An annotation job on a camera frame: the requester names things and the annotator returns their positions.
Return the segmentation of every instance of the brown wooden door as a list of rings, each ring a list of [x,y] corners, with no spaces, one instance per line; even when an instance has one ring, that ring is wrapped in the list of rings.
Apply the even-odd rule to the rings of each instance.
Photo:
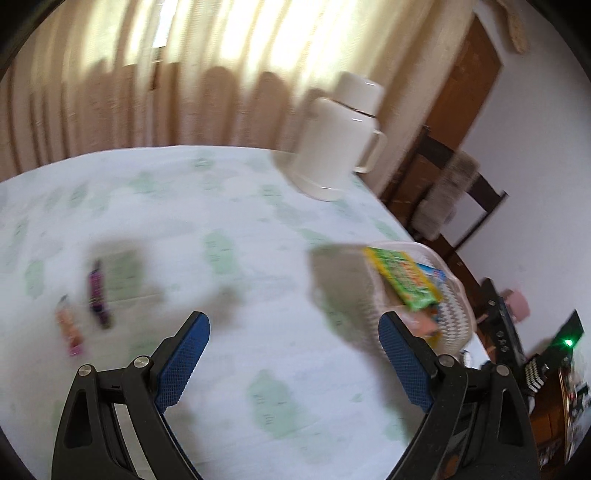
[[[500,70],[501,61],[495,48],[475,16],[450,76],[426,120],[431,129],[430,135],[457,149],[486,101]],[[388,209],[404,224],[415,199],[438,175],[439,170],[434,165],[418,158],[396,198],[387,205]]]

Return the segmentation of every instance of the table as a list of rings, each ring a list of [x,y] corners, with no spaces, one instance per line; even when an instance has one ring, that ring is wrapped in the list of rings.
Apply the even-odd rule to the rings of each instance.
[[[139,148],[0,184],[0,424],[38,479],[50,477],[77,368],[149,355],[193,310],[209,316],[211,339],[165,415],[204,478],[386,478],[423,415],[372,351],[362,269],[345,259],[408,235],[357,177],[344,200],[319,202],[286,181],[288,161],[249,148]],[[97,258],[110,330],[87,307]],[[72,358],[54,319],[64,294],[85,337]],[[486,359],[476,338],[469,348]],[[118,413],[138,474],[152,478]]]

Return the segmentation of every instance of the thermos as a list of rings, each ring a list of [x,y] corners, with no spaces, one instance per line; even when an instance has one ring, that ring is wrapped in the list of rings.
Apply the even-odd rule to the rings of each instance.
[[[291,181],[319,200],[339,200],[351,172],[366,173],[386,146],[375,115],[384,88],[349,72],[342,72],[332,98],[318,98],[287,167]]]

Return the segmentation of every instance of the blue textured pad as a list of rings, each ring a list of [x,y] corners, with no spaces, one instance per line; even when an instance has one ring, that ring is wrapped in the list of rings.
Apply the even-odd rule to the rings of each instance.
[[[195,319],[160,374],[155,400],[160,413],[177,404],[208,341],[209,319],[202,313]]]
[[[380,318],[378,335],[410,403],[428,412],[433,405],[429,376],[388,315]]]

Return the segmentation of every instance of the beige curtain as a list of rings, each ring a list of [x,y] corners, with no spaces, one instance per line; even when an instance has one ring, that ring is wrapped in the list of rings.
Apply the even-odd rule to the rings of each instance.
[[[0,176],[97,150],[292,151],[341,70],[388,89],[394,170],[461,44],[473,0],[66,0],[0,83]]]

